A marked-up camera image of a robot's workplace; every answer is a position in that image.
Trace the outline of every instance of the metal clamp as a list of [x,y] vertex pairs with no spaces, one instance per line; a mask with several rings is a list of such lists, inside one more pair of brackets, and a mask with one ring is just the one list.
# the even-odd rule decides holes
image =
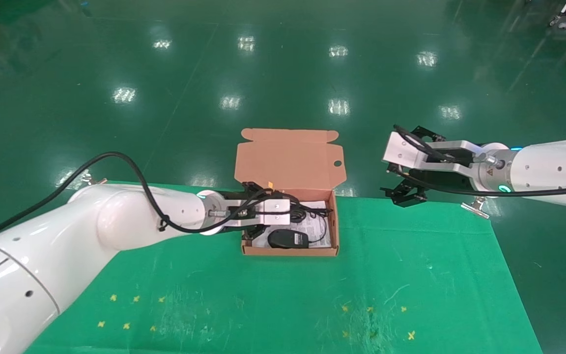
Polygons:
[[483,217],[485,219],[489,219],[490,215],[488,215],[487,213],[485,213],[481,210],[481,207],[483,207],[483,204],[485,202],[486,202],[486,197],[476,197],[476,199],[473,201],[473,203],[471,203],[471,204],[462,203],[460,206],[463,209],[471,211],[475,215],[478,215],[478,216]]
[[93,177],[90,175],[90,173],[84,173],[80,176],[80,180],[82,182],[85,182],[86,184],[88,184],[89,186],[93,186],[94,184],[104,184],[106,182],[108,182],[108,179],[102,178],[99,181],[96,181],[93,179]]

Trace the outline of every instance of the box flap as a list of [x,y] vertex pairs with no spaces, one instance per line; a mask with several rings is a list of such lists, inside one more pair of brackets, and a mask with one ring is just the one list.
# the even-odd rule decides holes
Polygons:
[[264,188],[332,190],[346,181],[344,152],[329,144],[335,130],[245,128],[248,143],[237,146],[235,179]]

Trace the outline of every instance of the green mat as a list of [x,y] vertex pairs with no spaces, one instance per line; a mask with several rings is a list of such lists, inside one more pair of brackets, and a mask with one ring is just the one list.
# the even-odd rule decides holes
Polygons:
[[120,253],[28,353],[541,352],[490,222],[456,204],[338,206],[335,258],[243,256],[239,233]]

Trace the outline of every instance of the black cable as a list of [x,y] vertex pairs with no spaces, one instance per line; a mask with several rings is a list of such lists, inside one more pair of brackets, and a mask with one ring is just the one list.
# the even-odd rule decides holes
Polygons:
[[300,200],[293,195],[283,193],[280,191],[272,192],[272,196],[275,199],[287,198],[290,199],[289,211],[255,211],[256,214],[261,215],[282,215],[289,213],[289,220],[294,224],[302,222],[307,217],[309,213],[312,217],[319,215],[321,217],[327,217],[332,209],[328,208],[310,208],[309,206],[304,206],[301,204]]
[[310,243],[316,243],[319,242],[320,240],[324,239],[324,236],[326,236],[326,217],[323,217],[323,222],[324,222],[324,231],[323,231],[323,235],[320,236],[319,239],[317,240],[310,240]]
[[447,161],[449,163],[458,163],[458,159],[456,159],[453,156],[449,156],[446,154],[442,154],[436,150],[434,150],[433,147],[431,147],[429,144],[425,143],[425,141],[423,141],[421,138],[417,137],[416,135],[412,134],[411,132],[408,132],[405,128],[400,127],[399,125],[395,124],[395,131],[400,135],[400,137],[407,141],[407,143],[409,143],[411,146],[413,146],[416,150],[427,154],[431,157],[434,157],[440,161]]
[[[152,195],[152,192],[150,191],[150,187],[148,186],[147,181],[145,180],[145,177],[143,177],[143,173],[141,173],[141,170],[139,169],[139,167],[137,166],[137,164],[127,155],[122,154],[121,152],[116,152],[116,151],[109,151],[109,152],[104,152],[103,154],[97,155],[96,157],[93,157],[92,159],[88,160],[87,162],[83,163],[83,165],[81,165],[75,172],[72,173],[72,175],[65,180],[65,182],[63,182],[63,184],[61,184],[61,186],[59,186],[58,188],[56,188],[55,191],[53,191],[49,196],[45,197],[45,199],[41,200],[40,202],[34,204],[33,206],[30,206],[29,208],[21,211],[20,213],[14,215],[13,217],[5,220],[4,222],[0,223],[0,231],[6,229],[6,227],[11,226],[12,224],[14,224],[14,222],[17,222],[18,220],[21,220],[22,218],[24,218],[25,216],[30,215],[30,213],[33,213],[34,211],[38,210],[39,208],[45,206],[45,204],[51,202],[52,200],[54,200],[56,197],[58,197],[58,195],[60,195],[66,188],[67,186],[69,186],[69,184],[71,184],[74,179],[76,179],[76,177],[78,175],[80,175],[84,170],[86,170],[87,168],[89,168],[90,166],[92,166],[93,164],[96,164],[98,161],[101,161],[103,159],[106,159],[106,157],[119,157],[120,159],[122,159],[123,161],[125,161],[130,168],[132,168],[132,170],[135,172],[135,174],[137,175],[137,178],[139,179],[139,182],[141,183],[141,187],[143,188],[143,192],[145,194],[146,199],[148,199],[148,202],[151,204],[152,208],[154,209],[154,211],[157,213],[157,215],[160,217],[160,219],[162,220],[162,223],[164,223],[166,226],[171,226],[172,228],[181,231],[182,233],[189,233],[189,234],[196,234],[196,233],[204,233],[206,231],[210,231],[215,229],[216,227],[222,226],[224,224],[226,224],[229,220],[233,219],[234,217],[236,217],[241,211],[244,211],[250,207],[253,207],[256,204],[259,204],[260,202],[263,202],[263,200],[267,200],[267,199],[273,199],[272,195],[266,195],[265,197],[261,197],[258,198],[259,195],[266,193],[268,191],[272,191],[272,189],[270,188],[263,188],[257,192],[255,192],[253,195],[251,195],[250,197],[248,197],[245,202],[243,202],[241,204],[241,206],[239,206],[237,209],[235,209],[235,211],[233,211],[229,216],[226,217],[226,219],[220,221],[220,222],[216,222],[215,224],[211,225],[211,226],[207,226],[207,227],[202,227],[200,229],[187,229],[185,227],[182,227],[180,225],[174,224],[170,219],[168,215],[165,215],[163,213],[163,211],[160,209],[159,204],[157,204],[157,201],[154,199],[154,196]],[[253,204],[249,204],[250,202],[252,202],[253,200],[256,199],[256,202],[254,202]]]
[[445,188],[443,186],[437,186],[436,184],[427,183],[422,181],[416,177],[412,177],[407,173],[403,173],[398,170],[394,170],[397,175],[400,175],[404,179],[411,181],[418,186],[423,188],[442,191],[444,193],[453,193],[453,194],[462,194],[462,195],[474,195],[477,197],[546,197],[550,195],[565,195],[566,188],[560,188],[557,190],[535,190],[535,191],[512,191],[512,192],[503,192],[503,191],[474,191],[474,190],[458,190],[453,188]]

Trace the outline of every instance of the paper manual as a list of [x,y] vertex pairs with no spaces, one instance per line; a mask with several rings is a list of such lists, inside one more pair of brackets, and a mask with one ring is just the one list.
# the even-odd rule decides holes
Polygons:
[[[324,200],[320,200],[318,202],[301,202],[306,207],[310,208],[326,208],[326,203]],[[318,247],[331,247],[331,235],[329,233],[329,227],[327,227],[328,220],[317,215],[315,218],[311,217],[310,213],[307,213],[307,217],[300,222],[299,224],[290,223],[289,225],[273,225],[265,229],[259,237],[252,240],[253,247],[264,247],[270,248],[268,244],[268,235],[274,230],[277,229],[287,229],[287,230],[294,230],[294,231],[301,231],[302,233],[306,233],[310,236],[310,248],[318,248]],[[324,228],[326,227],[326,234],[322,240],[319,242],[312,242],[313,240],[317,240],[320,236],[324,233]]]

